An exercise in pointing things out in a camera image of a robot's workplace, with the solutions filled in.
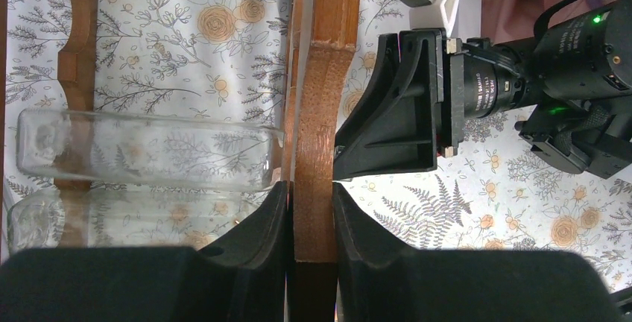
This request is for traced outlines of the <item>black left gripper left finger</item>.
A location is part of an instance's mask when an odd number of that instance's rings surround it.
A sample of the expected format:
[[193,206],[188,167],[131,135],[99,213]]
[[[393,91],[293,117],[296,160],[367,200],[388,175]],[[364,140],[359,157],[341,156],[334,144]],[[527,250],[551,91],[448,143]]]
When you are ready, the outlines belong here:
[[1,266],[3,321],[282,321],[288,185],[206,247],[32,248]]

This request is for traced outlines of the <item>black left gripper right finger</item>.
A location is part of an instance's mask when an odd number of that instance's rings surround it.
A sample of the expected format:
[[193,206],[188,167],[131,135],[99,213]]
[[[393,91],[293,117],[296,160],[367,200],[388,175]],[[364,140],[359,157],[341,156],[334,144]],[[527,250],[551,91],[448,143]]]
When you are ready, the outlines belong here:
[[563,251],[418,250],[333,186],[346,321],[622,321],[583,257]]

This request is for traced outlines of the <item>clear square glass bottle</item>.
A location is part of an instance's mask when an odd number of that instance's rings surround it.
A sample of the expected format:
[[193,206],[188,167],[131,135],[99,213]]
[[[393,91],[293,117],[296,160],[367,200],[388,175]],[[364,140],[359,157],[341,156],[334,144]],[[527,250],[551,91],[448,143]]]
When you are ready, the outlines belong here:
[[271,186],[283,140],[251,123],[26,109],[16,164],[58,180],[257,192]]

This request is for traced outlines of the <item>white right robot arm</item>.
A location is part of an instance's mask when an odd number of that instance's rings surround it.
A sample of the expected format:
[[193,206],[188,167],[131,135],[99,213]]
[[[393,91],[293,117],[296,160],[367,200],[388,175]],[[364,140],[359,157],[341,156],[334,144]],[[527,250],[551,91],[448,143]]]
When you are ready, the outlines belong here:
[[603,179],[627,168],[631,0],[550,25],[575,1],[546,10],[523,40],[381,35],[370,82],[335,137],[334,179],[434,171],[457,155],[467,121],[529,106],[515,128],[551,167]]

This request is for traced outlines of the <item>clear labelled square bottle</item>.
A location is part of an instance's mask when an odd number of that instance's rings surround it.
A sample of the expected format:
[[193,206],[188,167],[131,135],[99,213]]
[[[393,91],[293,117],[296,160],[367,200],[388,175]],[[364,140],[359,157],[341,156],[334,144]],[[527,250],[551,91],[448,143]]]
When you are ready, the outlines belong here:
[[259,205],[240,194],[40,189],[9,209],[8,250],[178,245],[200,250]]

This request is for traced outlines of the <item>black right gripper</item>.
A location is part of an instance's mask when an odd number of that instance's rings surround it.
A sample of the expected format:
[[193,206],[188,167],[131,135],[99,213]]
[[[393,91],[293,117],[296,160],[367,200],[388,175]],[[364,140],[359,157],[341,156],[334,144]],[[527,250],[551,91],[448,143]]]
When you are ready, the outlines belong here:
[[467,121],[519,106],[523,52],[488,38],[449,38],[442,62],[443,35],[426,29],[379,36],[366,90],[335,134],[334,180],[434,171],[438,155],[458,153]]

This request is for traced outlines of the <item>brown wooden wine rack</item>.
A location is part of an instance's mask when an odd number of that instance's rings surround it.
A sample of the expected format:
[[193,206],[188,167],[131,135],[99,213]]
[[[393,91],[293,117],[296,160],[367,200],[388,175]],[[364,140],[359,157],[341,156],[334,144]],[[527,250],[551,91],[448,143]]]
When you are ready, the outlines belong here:
[[[93,106],[97,0],[70,0],[70,37],[58,54],[67,110]],[[283,146],[273,182],[288,185],[284,307],[293,297],[309,321],[333,316],[338,253],[333,207],[335,128],[341,87],[353,60],[360,0],[292,0]],[[92,181],[58,180],[60,191],[89,192]]]

